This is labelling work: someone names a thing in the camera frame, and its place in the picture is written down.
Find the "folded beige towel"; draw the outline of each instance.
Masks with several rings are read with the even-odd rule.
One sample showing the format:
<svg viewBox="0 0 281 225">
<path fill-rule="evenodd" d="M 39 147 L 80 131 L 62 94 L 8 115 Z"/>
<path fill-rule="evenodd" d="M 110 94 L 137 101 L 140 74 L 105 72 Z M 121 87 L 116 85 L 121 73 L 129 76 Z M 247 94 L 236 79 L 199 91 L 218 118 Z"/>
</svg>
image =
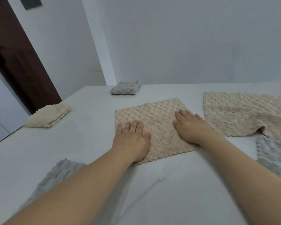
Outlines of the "folded beige towel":
<svg viewBox="0 0 281 225">
<path fill-rule="evenodd" d="M 55 105 L 47 105 L 33 115 L 30 115 L 26 122 L 24 123 L 24 127 L 50 127 L 55 125 L 62 119 L 71 108 L 64 104 L 63 102 Z"/>
<path fill-rule="evenodd" d="M 182 140 L 173 126 L 175 111 L 187 109 L 179 99 L 169 99 L 144 105 L 116 110 L 117 125 L 128 121 L 142 120 L 144 132 L 151 133 L 151 147 L 146 157 L 138 162 L 142 164 L 164 157 L 193 151 L 200 148 Z"/>
<path fill-rule="evenodd" d="M 261 129 L 281 140 L 281 96 L 204 92 L 205 120 L 225 136 L 247 136 Z"/>
</svg>

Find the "table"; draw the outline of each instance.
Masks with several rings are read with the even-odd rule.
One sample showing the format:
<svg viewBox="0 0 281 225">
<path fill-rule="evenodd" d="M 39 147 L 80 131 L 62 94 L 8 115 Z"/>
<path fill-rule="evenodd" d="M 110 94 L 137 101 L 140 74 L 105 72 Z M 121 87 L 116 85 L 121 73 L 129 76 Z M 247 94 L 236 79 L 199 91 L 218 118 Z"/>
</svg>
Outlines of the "table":
<svg viewBox="0 0 281 225">
<path fill-rule="evenodd" d="M 0 224 L 26 201 L 60 160 L 91 163 L 112 145 L 116 109 L 179 98 L 203 115 L 203 92 L 281 95 L 281 83 L 142 85 L 134 95 L 109 94 L 112 86 L 84 87 L 65 103 L 68 113 L 52 128 L 22 128 L 0 142 Z M 256 159 L 256 135 L 228 137 Z M 96 224 L 247 224 L 203 150 L 130 167 Z"/>
</svg>

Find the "white table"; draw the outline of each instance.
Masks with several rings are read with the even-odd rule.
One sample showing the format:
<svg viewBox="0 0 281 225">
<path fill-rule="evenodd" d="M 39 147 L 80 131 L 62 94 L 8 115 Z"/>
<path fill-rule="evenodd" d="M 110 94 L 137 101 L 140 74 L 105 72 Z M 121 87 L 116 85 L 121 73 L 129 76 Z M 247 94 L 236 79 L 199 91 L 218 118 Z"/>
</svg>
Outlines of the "white table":
<svg viewBox="0 0 281 225">
<path fill-rule="evenodd" d="M 143 85 L 111 96 L 89 86 L 64 102 L 72 111 L 52 128 L 22 128 L 0 142 L 0 224 L 30 196 L 60 160 L 91 163 L 112 145 L 114 111 L 179 98 L 202 117 L 204 91 L 281 95 L 281 83 Z M 256 159 L 255 137 L 229 137 Z M 98 224 L 247 224 L 203 150 L 131 167 L 98 217 Z"/>
</svg>

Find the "person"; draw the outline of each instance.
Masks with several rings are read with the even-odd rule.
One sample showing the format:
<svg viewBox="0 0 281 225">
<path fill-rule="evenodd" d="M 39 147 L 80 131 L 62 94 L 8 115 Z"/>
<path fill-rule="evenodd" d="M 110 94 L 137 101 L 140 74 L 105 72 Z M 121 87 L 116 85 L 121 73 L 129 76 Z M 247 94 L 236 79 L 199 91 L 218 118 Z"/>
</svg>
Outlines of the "person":
<svg viewBox="0 0 281 225">
<path fill-rule="evenodd" d="M 258 164 L 198 114 L 179 110 L 173 125 L 180 137 L 211 156 L 251 224 L 281 225 L 281 178 Z M 142 160 L 151 134 L 141 121 L 117 127 L 112 148 L 13 216 L 5 225 L 91 224 L 125 170 Z"/>
</svg>

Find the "gray towel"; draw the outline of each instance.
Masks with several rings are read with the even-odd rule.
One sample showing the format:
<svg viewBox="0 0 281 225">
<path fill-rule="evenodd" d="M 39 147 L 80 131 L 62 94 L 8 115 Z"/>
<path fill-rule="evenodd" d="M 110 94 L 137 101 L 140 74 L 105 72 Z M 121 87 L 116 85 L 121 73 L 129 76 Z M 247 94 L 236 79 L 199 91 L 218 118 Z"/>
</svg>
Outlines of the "gray towel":
<svg viewBox="0 0 281 225">
<path fill-rule="evenodd" d="M 260 135 L 256 145 L 257 162 L 281 177 L 281 141 Z"/>
<path fill-rule="evenodd" d="M 86 166 L 85 163 L 72 162 L 64 159 L 60 160 L 55 167 L 46 175 L 45 178 L 37 185 L 32 195 L 22 204 L 17 212 L 25 208 L 28 204 L 33 202 L 36 198 L 48 192 L 54 186 L 61 183 L 63 180 L 70 177 L 76 171 L 81 170 Z"/>
<path fill-rule="evenodd" d="M 141 82 L 139 80 L 135 82 L 123 82 L 121 81 L 116 86 L 114 86 L 110 90 L 110 94 L 112 95 L 124 95 L 124 94 L 130 94 L 134 95 L 138 92 L 139 88 L 141 87 Z"/>
</svg>

